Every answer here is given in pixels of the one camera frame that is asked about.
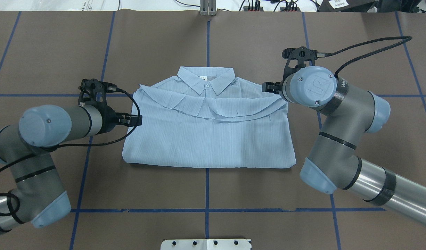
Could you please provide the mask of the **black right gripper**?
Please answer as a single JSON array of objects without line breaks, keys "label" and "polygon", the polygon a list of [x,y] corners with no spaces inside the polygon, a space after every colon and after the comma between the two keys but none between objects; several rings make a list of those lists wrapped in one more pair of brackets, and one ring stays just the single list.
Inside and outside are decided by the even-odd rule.
[{"label": "black right gripper", "polygon": [[275,92],[278,95],[286,95],[286,86],[283,82],[264,82],[262,92]]}]

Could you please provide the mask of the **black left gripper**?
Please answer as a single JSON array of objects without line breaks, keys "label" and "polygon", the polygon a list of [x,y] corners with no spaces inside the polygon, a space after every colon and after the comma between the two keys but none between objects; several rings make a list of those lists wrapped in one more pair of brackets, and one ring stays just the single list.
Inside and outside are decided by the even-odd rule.
[{"label": "black left gripper", "polygon": [[136,127],[142,125],[142,115],[124,115],[122,112],[115,112],[106,104],[101,104],[101,117],[102,134],[112,131],[115,126]]}]

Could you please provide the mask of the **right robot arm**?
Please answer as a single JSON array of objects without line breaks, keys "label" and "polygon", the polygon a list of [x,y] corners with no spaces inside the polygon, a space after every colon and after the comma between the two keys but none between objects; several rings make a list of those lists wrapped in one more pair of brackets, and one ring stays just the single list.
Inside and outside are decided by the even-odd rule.
[{"label": "right robot arm", "polygon": [[347,190],[426,226],[426,187],[355,154],[363,135],[378,132],[388,121],[386,100],[320,66],[292,71],[281,82],[264,82],[262,91],[326,116],[301,169],[303,182],[326,194]]}]

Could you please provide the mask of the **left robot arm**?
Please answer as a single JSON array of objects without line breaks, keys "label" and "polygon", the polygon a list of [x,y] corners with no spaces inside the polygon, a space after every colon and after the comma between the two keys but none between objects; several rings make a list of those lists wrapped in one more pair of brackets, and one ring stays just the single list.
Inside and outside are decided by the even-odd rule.
[{"label": "left robot arm", "polygon": [[26,110],[18,123],[0,129],[0,173],[10,169],[16,184],[0,193],[0,235],[24,223],[43,228],[66,217],[72,207],[51,153],[117,125],[134,130],[142,116],[133,105],[134,114],[115,112],[102,102],[38,106]]}]

